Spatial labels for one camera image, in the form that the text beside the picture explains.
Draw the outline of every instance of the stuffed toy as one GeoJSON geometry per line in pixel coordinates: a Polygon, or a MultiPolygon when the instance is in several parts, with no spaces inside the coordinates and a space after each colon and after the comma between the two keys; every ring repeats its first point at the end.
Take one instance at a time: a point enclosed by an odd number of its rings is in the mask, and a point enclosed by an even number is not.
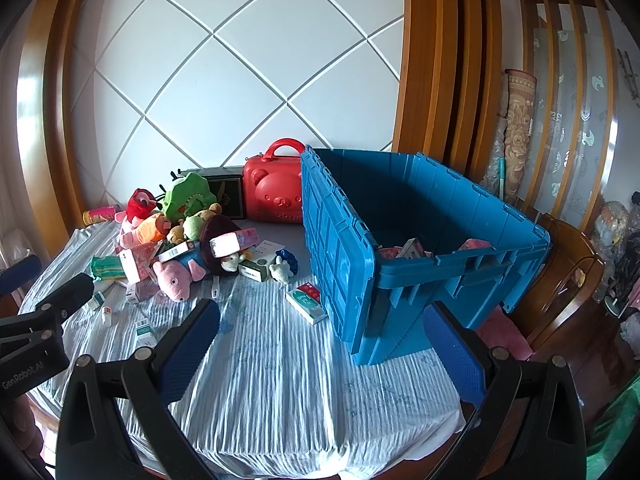
{"type": "Polygon", "coordinates": [[[166,239],[170,244],[181,244],[184,241],[184,227],[182,227],[182,225],[173,227],[166,236],[166,239]]]}
{"type": "Polygon", "coordinates": [[[159,242],[166,238],[170,229],[171,222],[162,213],[155,213],[132,231],[123,233],[120,236],[120,245],[123,249],[130,249],[146,242],[159,242]]]}
{"type": "Polygon", "coordinates": [[[234,275],[233,272],[229,272],[222,268],[220,258],[215,258],[211,253],[210,243],[212,238],[239,230],[240,227],[236,225],[233,220],[230,220],[224,215],[212,216],[207,220],[206,224],[204,224],[202,232],[200,233],[200,247],[203,249],[200,252],[207,269],[209,269],[212,274],[215,274],[216,276],[234,275]]]}
{"type": "Polygon", "coordinates": [[[236,272],[238,270],[238,265],[240,262],[246,260],[251,257],[251,251],[249,249],[245,249],[240,251],[239,253],[233,253],[229,256],[223,256],[220,258],[220,265],[223,270],[226,272],[236,272]]]}
{"type": "Polygon", "coordinates": [[[200,256],[200,247],[168,262],[155,262],[153,269],[160,290],[173,301],[188,300],[191,294],[191,283],[199,282],[208,274],[200,256]]]}
{"type": "Polygon", "coordinates": [[[162,212],[173,223],[208,209],[218,199],[209,190],[207,179],[188,173],[174,180],[162,199],[162,212]]]}
{"type": "Polygon", "coordinates": [[[202,218],[205,222],[209,220],[212,216],[222,214],[222,206],[215,202],[209,206],[208,209],[203,209],[202,211],[198,211],[196,216],[202,218]]]}
{"type": "Polygon", "coordinates": [[[209,206],[208,209],[203,209],[202,211],[198,211],[195,215],[187,216],[184,219],[184,223],[182,224],[184,227],[184,235],[187,237],[187,240],[199,240],[200,233],[202,232],[202,228],[204,224],[206,224],[207,220],[212,216],[219,215],[222,213],[222,206],[216,202],[209,206]]]}
{"type": "Polygon", "coordinates": [[[283,260],[282,256],[276,256],[276,262],[269,266],[269,272],[273,276],[273,279],[278,283],[286,285],[293,277],[293,272],[289,267],[289,262],[283,260]]]}
{"type": "Polygon", "coordinates": [[[286,249],[281,249],[276,251],[276,256],[282,256],[282,259],[289,263],[290,270],[294,276],[298,273],[298,260],[293,254],[286,249]]]}
{"type": "Polygon", "coordinates": [[[138,188],[133,192],[124,211],[116,213],[116,222],[123,224],[125,232],[138,227],[140,223],[151,216],[156,208],[156,199],[150,191],[138,188]]]}
{"type": "Polygon", "coordinates": [[[198,215],[187,216],[184,219],[182,227],[184,228],[184,235],[187,240],[199,240],[200,233],[204,227],[205,221],[198,215]]]}

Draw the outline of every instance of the bed sheet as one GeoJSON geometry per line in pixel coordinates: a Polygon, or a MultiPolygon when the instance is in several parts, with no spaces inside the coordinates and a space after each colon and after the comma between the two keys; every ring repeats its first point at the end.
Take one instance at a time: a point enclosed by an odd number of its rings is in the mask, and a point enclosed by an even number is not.
{"type": "MultiPolygon", "coordinates": [[[[285,244],[300,261],[291,286],[312,279],[302,226],[255,224],[262,239],[285,244]]],[[[114,222],[77,230],[28,293],[20,312],[79,272],[92,256],[113,253],[114,222]]],[[[179,325],[211,282],[194,283],[191,300],[157,295],[138,305],[110,289],[113,326],[81,309],[63,336],[71,362],[127,358],[136,348],[132,327],[146,317],[156,337],[179,325]]],[[[245,276],[222,278],[220,332],[184,397],[170,411],[213,471],[238,478],[368,479],[403,459],[419,460],[464,425],[458,393],[433,350],[381,365],[353,365],[328,319],[309,325],[284,299],[288,286],[245,276]]],[[[60,416],[71,367],[33,397],[60,416]]],[[[162,471],[127,400],[123,420],[142,462],[162,471]]]]}

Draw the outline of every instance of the wooden floor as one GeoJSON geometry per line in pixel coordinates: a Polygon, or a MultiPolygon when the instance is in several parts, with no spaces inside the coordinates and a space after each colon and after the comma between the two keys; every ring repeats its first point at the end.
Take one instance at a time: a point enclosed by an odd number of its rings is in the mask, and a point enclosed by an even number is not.
{"type": "MultiPolygon", "coordinates": [[[[587,440],[594,422],[613,397],[638,371],[629,345],[620,338],[620,322],[605,313],[603,306],[590,301],[538,349],[532,359],[547,361],[560,354],[569,363],[582,403],[587,440]]],[[[506,459],[523,415],[523,404],[516,403],[498,437],[479,478],[498,469],[506,459]]],[[[463,407],[465,416],[472,410],[463,407]]],[[[405,460],[377,476],[379,480],[423,480],[435,468],[455,440],[452,436],[440,449],[422,460],[405,460]]],[[[338,476],[330,480],[339,480],[338,476]]]]}

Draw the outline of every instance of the pink cloth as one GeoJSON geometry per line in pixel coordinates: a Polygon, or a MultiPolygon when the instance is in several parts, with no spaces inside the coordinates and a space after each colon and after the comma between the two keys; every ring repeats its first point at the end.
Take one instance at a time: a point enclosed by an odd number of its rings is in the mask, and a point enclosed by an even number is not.
{"type": "Polygon", "coordinates": [[[533,355],[527,340],[513,321],[504,315],[500,306],[494,308],[484,323],[476,329],[476,333],[489,348],[506,348],[519,361],[526,361],[533,355]]]}
{"type": "Polygon", "coordinates": [[[465,243],[463,243],[459,251],[464,251],[467,249],[484,249],[486,247],[491,247],[491,242],[487,242],[486,240],[479,240],[478,238],[469,238],[465,243]]]}

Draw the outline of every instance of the white paneled wall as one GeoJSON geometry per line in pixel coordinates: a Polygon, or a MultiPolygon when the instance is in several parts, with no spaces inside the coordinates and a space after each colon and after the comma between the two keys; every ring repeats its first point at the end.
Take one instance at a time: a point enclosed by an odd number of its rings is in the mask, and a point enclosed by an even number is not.
{"type": "Polygon", "coordinates": [[[83,0],[72,121],[88,205],[281,137],[388,150],[403,1],[83,0]]]}

